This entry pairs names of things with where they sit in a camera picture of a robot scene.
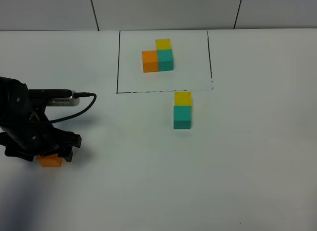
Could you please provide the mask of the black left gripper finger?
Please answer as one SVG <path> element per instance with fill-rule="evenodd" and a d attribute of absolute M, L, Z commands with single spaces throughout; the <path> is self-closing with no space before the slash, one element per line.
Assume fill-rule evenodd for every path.
<path fill-rule="evenodd" d="M 72 148 L 61 148 L 57 156 L 65 159 L 67 162 L 71 162 L 73 157 Z"/>

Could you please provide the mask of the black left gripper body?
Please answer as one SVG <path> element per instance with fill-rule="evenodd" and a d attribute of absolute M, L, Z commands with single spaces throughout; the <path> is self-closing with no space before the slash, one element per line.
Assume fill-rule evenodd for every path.
<path fill-rule="evenodd" d="M 5 155 L 33 161 L 35 156 L 58 154 L 61 148 L 79 148 L 82 138 L 79 134 L 55 128 L 52 124 L 40 126 L 14 125 L 23 122 L 48 122 L 46 107 L 37 107 L 30 114 L 21 110 L 0 108 L 0 144 L 5 147 Z"/>

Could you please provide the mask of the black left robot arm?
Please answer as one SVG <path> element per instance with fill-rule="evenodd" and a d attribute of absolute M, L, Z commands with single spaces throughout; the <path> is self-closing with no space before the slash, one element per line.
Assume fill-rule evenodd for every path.
<path fill-rule="evenodd" d="M 67 89 L 29 90 L 16 79 L 0 79 L 0 144 L 7 157 L 33 161 L 36 156 L 57 155 L 71 162 L 81 137 L 47 124 L 47 106 L 77 106 L 79 98 Z"/>

